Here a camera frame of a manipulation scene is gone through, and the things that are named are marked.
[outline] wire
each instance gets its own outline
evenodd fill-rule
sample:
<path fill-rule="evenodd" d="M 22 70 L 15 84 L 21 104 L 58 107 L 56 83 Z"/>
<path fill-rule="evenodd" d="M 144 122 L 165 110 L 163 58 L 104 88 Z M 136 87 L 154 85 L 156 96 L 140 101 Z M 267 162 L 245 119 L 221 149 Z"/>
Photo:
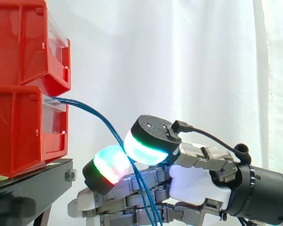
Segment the wire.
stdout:
<path fill-rule="evenodd" d="M 124 149 L 124 142 L 123 140 L 121 139 L 120 135 L 117 133 L 117 131 L 115 130 L 115 128 L 112 126 L 112 124 L 102 115 L 100 114 L 98 111 L 96 111 L 94 108 L 80 102 L 80 101 L 76 101 L 76 100 L 72 100 L 72 99 L 67 99 L 67 98 L 60 98 L 60 97 L 53 97 L 53 99 L 61 102 L 61 103 L 64 103 L 64 104 L 69 104 L 69 105 L 73 105 L 73 106 L 76 106 L 78 108 L 81 108 L 95 116 L 97 116 L 98 118 L 100 118 L 105 124 L 106 126 L 108 127 L 108 129 L 111 131 L 111 133 L 113 134 L 113 136 L 116 138 L 116 140 L 118 141 L 119 145 L 122 147 L 123 151 L 126 153 L 125 149 Z M 158 217 L 158 220 L 159 220 L 159 223 L 160 225 L 162 226 L 162 219 L 158 213 L 158 210 L 157 210 L 157 207 L 152 199 L 152 196 L 150 194 L 150 191 L 145 183 L 145 181 L 143 180 L 142 176 L 141 176 L 141 173 L 138 171 L 137 167 L 135 166 L 133 160 L 131 158 L 129 158 L 129 161 L 133 167 L 133 170 L 134 170 L 134 173 L 135 173 L 135 176 L 136 176 L 136 179 L 137 179 L 137 183 L 138 183 L 138 186 L 139 186 L 139 189 L 140 189 L 140 192 L 141 192 L 141 197 L 142 197 L 142 201 L 143 201 L 143 204 L 145 206 L 145 211 L 147 213 L 147 216 L 151 222 L 151 224 L 154 226 L 157 225 L 157 217 Z M 148 200 L 149 200 L 149 203 L 150 203 L 150 206 L 151 206 L 151 210 L 153 212 L 153 216 L 154 216 L 154 221 L 149 213 L 149 210 L 147 208 L 147 204 L 146 204 L 146 200 L 145 200 L 145 197 L 144 197 L 144 194 L 143 194 L 143 190 L 142 190 L 142 186 L 141 186 L 141 183 L 145 189 L 145 192 L 147 194 L 147 197 L 148 197 Z"/>
<path fill-rule="evenodd" d="M 226 144 L 225 142 L 223 142 L 222 140 L 220 140 L 219 138 L 213 136 L 212 134 L 204 131 L 204 130 L 201 130 L 201 129 L 198 129 L 198 128 L 194 128 L 193 132 L 196 132 L 196 133 L 199 133 L 199 134 L 202 134 L 202 135 L 205 135 L 206 137 L 214 140 L 215 142 L 219 143 L 220 145 L 222 145 L 223 147 L 225 147 L 226 149 L 234 152 L 235 154 L 244 154 L 243 152 L 240 152 L 232 147 L 230 147 L 228 144 Z"/>
<path fill-rule="evenodd" d="M 243 222 L 242 218 L 238 218 L 238 221 L 241 223 L 242 226 L 247 226 L 247 225 Z"/>
<path fill-rule="evenodd" d="M 246 164 L 251 164 L 251 156 L 249 154 L 248 147 L 246 145 L 240 144 L 240 145 L 246 147 L 246 150 L 245 150 L 246 152 L 241 152 L 241 151 L 239 151 L 235 148 L 230 147 L 228 144 L 226 144 L 225 142 L 223 142 L 219 138 L 213 136 L 212 134 L 210 134 L 210 133 L 208 133 L 204 130 L 193 127 L 193 132 L 205 135 L 206 137 L 208 137 L 208 138 L 214 140 L 215 142 L 219 143 L 220 145 L 222 145 L 223 147 L 225 147 L 229 151 L 235 153 L 235 155 L 240 159 L 241 162 L 246 163 Z"/>

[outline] black fingertip cap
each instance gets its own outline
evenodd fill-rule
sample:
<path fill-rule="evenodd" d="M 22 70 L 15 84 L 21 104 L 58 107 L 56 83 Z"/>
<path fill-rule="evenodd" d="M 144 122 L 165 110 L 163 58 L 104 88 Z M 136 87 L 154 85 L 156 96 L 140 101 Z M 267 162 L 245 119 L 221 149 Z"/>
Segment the black fingertip cap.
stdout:
<path fill-rule="evenodd" d="M 160 149 L 167 153 L 173 153 L 181 143 L 181 140 L 173 140 L 167 128 L 172 123 L 152 115 L 141 115 L 131 127 L 132 136 L 147 147 Z"/>
<path fill-rule="evenodd" d="M 114 187 L 114 185 L 99 172 L 98 168 L 94 165 L 93 159 L 84 166 L 83 175 L 87 187 L 102 195 L 106 195 Z"/>

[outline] metal bracket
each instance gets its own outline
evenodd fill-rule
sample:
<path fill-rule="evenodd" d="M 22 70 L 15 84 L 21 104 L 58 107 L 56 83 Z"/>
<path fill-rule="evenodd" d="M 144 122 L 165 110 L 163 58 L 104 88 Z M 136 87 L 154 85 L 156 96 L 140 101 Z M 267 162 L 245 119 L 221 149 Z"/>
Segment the metal bracket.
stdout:
<path fill-rule="evenodd" d="M 206 199 L 201 206 L 194 206 L 179 202 L 175 205 L 174 211 L 181 212 L 183 215 L 180 220 L 188 225 L 202 226 L 204 217 L 207 213 L 220 216 L 222 202 Z"/>
<path fill-rule="evenodd" d="M 180 156 L 175 164 L 182 167 L 203 168 L 216 172 L 219 182 L 229 182 L 236 178 L 238 171 L 231 154 L 217 147 L 197 148 L 190 143 L 181 143 Z"/>

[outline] red plastic bin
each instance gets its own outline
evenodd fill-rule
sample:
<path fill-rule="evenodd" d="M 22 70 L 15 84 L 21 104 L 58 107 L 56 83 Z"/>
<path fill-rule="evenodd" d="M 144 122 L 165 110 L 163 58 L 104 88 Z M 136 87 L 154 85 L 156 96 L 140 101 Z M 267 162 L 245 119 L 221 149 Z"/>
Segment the red plastic bin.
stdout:
<path fill-rule="evenodd" d="M 0 88 L 0 175 L 13 178 L 67 154 L 68 108 L 37 87 Z"/>
<path fill-rule="evenodd" d="M 45 0 L 0 0 L 0 86 L 38 86 L 58 96 L 70 84 L 70 41 Z"/>

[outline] cable connector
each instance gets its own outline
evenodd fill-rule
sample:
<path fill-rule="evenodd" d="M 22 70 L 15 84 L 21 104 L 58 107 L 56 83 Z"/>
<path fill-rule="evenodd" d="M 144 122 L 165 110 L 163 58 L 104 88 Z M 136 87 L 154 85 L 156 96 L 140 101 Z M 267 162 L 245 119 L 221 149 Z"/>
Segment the cable connector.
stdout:
<path fill-rule="evenodd" d="M 171 129 L 175 132 L 175 133 L 189 133 L 189 132 L 193 132 L 194 131 L 194 127 L 192 125 L 189 125 L 188 123 L 184 122 L 184 121 L 178 121 L 176 120 L 173 125 L 171 126 Z"/>

